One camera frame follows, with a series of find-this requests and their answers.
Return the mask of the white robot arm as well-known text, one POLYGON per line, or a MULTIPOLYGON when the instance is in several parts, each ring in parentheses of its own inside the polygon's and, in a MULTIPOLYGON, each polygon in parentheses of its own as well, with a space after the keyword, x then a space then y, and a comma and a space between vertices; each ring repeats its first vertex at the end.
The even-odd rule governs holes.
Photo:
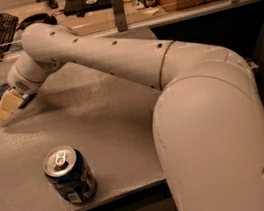
POLYGON ((0 121, 65 63, 155 88, 155 147, 178 211, 264 211, 264 108, 239 54, 173 40, 82 37, 45 23, 21 38, 0 121))

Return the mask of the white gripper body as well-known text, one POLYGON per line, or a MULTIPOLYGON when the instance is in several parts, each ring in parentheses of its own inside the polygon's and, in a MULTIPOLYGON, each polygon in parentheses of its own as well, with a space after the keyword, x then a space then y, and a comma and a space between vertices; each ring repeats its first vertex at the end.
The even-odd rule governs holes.
POLYGON ((43 85, 48 76, 62 67, 59 62, 39 62, 25 52, 11 66, 8 84, 20 94, 33 94, 43 85))

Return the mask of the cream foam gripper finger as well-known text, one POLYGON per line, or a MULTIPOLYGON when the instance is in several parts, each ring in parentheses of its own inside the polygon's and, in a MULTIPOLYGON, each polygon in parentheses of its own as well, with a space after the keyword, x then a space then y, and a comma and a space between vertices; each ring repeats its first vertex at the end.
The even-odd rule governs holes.
POLYGON ((11 116, 12 116, 12 111, 5 110, 3 108, 0 108, 0 122, 6 122, 11 116))
POLYGON ((18 91, 10 89, 4 92, 0 100, 0 108, 5 111, 17 110, 24 101, 23 95, 18 91))

